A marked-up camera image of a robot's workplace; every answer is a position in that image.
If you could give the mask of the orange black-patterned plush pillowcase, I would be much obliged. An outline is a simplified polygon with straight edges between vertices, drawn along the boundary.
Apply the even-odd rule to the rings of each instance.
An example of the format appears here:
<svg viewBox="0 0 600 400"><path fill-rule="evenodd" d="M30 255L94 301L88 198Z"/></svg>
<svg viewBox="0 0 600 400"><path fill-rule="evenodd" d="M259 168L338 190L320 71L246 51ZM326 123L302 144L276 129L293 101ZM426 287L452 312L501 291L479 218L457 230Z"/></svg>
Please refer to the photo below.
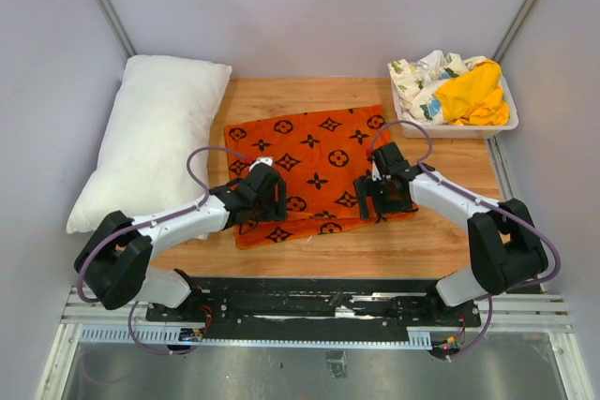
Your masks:
<svg viewBox="0 0 600 400"><path fill-rule="evenodd" d="M231 178L248 174L248 165L270 156L287 185L283 222L252 219L238 227L236 245L248 249L405 220L414 211L363 219L353 182L371 174L368 147L390 142L380 105L313 111L227 125L224 139Z"/></svg>

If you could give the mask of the white plastic bin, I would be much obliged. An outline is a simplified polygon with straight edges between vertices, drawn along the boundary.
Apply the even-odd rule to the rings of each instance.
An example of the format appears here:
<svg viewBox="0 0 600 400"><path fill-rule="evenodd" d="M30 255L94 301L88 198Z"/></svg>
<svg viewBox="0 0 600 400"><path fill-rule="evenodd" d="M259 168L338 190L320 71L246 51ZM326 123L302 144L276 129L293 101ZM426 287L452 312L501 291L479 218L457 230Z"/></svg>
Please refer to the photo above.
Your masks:
<svg viewBox="0 0 600 400"><path fill-rule="evenodd" d="M448 124L433 125L431 123L418 122L405 112L400 100L399 90L393 81L390 81L390 85L397 118L402 121L418 124L432 139L488 139L504 131L514 130L519 123L517 107L504 75L500 77L500 86L503 90L503 99L509 107L509 118L503 126L452 126Z"/></svg>

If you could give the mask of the white pillow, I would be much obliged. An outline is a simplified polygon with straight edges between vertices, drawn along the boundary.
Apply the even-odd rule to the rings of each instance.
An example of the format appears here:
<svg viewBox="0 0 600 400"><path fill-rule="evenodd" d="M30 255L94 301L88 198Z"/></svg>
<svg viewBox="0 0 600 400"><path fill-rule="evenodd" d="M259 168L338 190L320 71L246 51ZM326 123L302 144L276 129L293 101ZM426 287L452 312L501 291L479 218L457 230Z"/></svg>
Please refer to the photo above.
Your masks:
<svg viewBox="0 0 600 400"><path fill-rule="evenodd" d="M97 167L66 224L69 234L91 232L109 213L150 215L203 193L210 131L232 68L166 55L127 60L100 145Z"/></svg>

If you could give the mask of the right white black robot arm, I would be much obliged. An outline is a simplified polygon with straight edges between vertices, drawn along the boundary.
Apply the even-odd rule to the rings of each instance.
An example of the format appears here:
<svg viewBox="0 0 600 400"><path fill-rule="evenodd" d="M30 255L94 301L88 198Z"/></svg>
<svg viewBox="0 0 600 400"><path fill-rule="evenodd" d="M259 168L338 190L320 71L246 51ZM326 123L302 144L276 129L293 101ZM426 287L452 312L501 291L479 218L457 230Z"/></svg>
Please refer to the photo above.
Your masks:
<svg viewBox="0 0 600 400"><path fill-rule="evenodd" d="M548 268L546 249L522 201L478 196L428 164L410 164L393 142L369 150L367 160L371 173L353 182L362 219L426 207L468 235L469 265L427 290L425 313L434 324L447 324L468 302L502 294Z"/></svg>

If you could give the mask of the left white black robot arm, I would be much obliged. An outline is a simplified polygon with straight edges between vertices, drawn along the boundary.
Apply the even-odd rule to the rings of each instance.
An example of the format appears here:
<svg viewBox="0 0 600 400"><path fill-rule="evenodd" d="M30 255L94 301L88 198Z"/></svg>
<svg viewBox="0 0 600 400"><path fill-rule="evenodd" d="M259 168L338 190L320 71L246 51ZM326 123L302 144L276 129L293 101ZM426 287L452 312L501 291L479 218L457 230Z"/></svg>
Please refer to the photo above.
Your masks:
<svg viewBox="0 0 600 400"><path fill-rule="evenodd" d="M284 221L287 185L266 161L250 166L246 177L206 189L196 200L167 212L128 217L121 211L104 217L74 262L81 300L107 310L131 302L168 307L178 319L194 319L201 298L176 270L150 261L185 241L247 222Z"/></svg>

